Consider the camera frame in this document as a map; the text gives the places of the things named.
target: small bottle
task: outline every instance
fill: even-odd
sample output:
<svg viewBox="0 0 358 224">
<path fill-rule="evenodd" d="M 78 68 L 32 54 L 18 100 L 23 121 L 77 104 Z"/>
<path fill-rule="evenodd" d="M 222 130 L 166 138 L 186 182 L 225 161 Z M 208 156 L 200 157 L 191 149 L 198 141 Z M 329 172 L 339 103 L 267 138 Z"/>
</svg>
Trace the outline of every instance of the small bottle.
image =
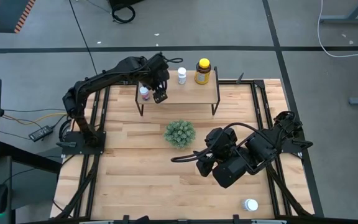
<svg viewBox="0 0 358 224">
<path fill-rule="evenodd" d="M 258 202 L 254 199 L 247 199 L 241 202 L 242 208 L 244 210 L 254 212 L 258 209 Z"/>
<path fill-rule="evenodd" d="M 202 58 L 196 66 L 195 80 L 198 84 L 206 84 L 209 81 L 209 74 L 211 73 L 211 64 L 208 59 Z"/>
<path fill-rule="evenodd" d="M 178 69 L 178 81 L 179 81 L 179 84 L 186 83 L 186 69 L 183 67 L 180 67 Z"/>
<path fill-rule="evenodd" d="M 149 90 L 146 87 L 141 87 L 139 92 L 142 95 L 143 100 L 149 100 Z"/>
</svg>

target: power adapter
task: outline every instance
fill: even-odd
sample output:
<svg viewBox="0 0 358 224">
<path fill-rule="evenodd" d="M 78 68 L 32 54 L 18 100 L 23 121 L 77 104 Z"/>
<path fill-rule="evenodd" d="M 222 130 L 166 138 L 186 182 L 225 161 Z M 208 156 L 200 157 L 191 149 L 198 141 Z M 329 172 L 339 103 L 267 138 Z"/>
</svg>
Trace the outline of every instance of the power adapter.
<svg viewBox="0 0 358 224">
<path fill-rule="evenodd" d="M 53 133 L 53 129 L 46 125 L 41 129 L 38 129 L 37 131 L 34 131 L 33 133 L 29 134 L 29 137 L 33 142 L 38 141 L 39 139 L 42 139 L 50 134 Z"/>
</svg>

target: small wooden table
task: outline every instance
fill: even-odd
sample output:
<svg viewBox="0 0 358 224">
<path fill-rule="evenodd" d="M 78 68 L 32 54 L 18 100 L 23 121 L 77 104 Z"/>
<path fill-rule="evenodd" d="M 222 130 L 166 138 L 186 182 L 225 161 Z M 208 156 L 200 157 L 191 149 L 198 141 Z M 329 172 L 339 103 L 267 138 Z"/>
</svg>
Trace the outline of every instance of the small wooden table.
<svg viewBox="0 0 358 224">
<path fill-rule="evenodd" d="M 168 98 L 161 102 L 161 105 L 210 104 L 212 108 L 212 115 L 215 115 L 219 106 L 219 102 L 221 101 L 218 82 L 218 69 L 216 67 L 209 74 L 209 82 L 204 85 L 196 83 L 196 71 L 194 70 L 186 72 L 185 84 L 179 84 L 177 70 L 170 70 L 169 75 L 170 79 L 167 81 Z M 139 92 L 139 83 L 137 84 L 135 102 L 141 116 L 143 116 L 144 105 L 155 104 L 152 98 L 152 93 L 153 92 L 150 93 L 149 100 L 143 100 L 142 95 Z"/>
</svg>

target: gray floor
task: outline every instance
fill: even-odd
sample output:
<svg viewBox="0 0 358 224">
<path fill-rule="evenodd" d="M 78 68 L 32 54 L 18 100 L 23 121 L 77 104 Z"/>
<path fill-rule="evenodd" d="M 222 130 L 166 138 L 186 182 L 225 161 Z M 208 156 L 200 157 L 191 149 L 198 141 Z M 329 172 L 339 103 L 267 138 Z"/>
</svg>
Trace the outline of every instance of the gray floor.
<svg viewBox="0 0 358 224">
<path fill-rule="evenodd" d="M 108 9 L 105 0 L 91 1 Z M 318 46 L 319 0 L 269 0 L 269 4 L 282 46 Z M 323 13 L 345 14 L 354 4 L 352 0 L 325 0 Z M 124 25 L 111 22 L 109 14 L 84 0 L 73 1 L 73 5 L 91 47 L 273 44 L 259 0 L 146 0 L 134 6 L 137 17 L 131 24 Z M 358 46 L 358 26 L 324 25 L 321 39 L 326 45 Z M 84 47 L 67 0 L 37 0 L 19 34 L 0 34 L 0 48 L 48 47 Z M 115 66 L 126 56 L 148 57 L 153 53 L 105 52 L 93 53 L 93 57 L 100 72 Z M 354 52 L 334 52 L 338 55 L 349 53 Z M 218 66 L 220 78 L 237 78 L 242 72 L 244 78 L 281 78 L 275 52 L 179 51 L 164 54 L 185 59 L 172 68 L 191 68 L 199 58 L 208 57 Z M 314 142 L 310 155 L 324 214 L 358 218 L 358 106 L 347 104 L 348 97 L 358 96 L 358 57 L 331 58 L 323 52 L 283 54 L 306 138 Z M 61 98 L 67 88 L 93 73 L 86 53 L 0 54 L 2 107 L 18 110 L 62 108 Z M 10 114 L 35 119 L 47 113 Z M 51 118 L 42 124 L 53 124 L 56 120 Z M 22 136 L 34 129 L 12 121 L 1 123 L 1 130 Z M 59 153 L 58 149 L 47 151 L 54 147 L 56 135 L 37 143 L 4 134 L 1 139 L 31 152 Z M 14 172 L 21 169 L 23 167 L 16 167 Z M 34 171 L 20 178 L 31 178 L 42 184 L 35 186 L 38 191 L 29 190 L 34 204 L 18 209 L 18 222 L 47 219 L 55 176 Z"/>
</svg>

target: orange striped object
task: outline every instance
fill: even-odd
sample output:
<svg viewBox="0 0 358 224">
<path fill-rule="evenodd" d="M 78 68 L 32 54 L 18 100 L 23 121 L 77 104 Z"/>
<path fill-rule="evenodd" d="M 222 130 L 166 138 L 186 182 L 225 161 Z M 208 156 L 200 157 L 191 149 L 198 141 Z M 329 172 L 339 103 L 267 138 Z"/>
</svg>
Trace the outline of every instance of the orange striped object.
<svg viewBox="0 0 358 224">
<path fill-rule="evenodd" d="M 24 22 L 27 19 L 27 16 L 29 16 L 31 8 L 34 6 L 35 0 L 29 0 L 29 3 L 24 8 L 24 11 L 22 15 L 20 16 L 19 21 L 17 21 L 16 27 L 15 27 L 15 33 L 18 34 L 20 30 L 24 26 Z"/>
</svg>

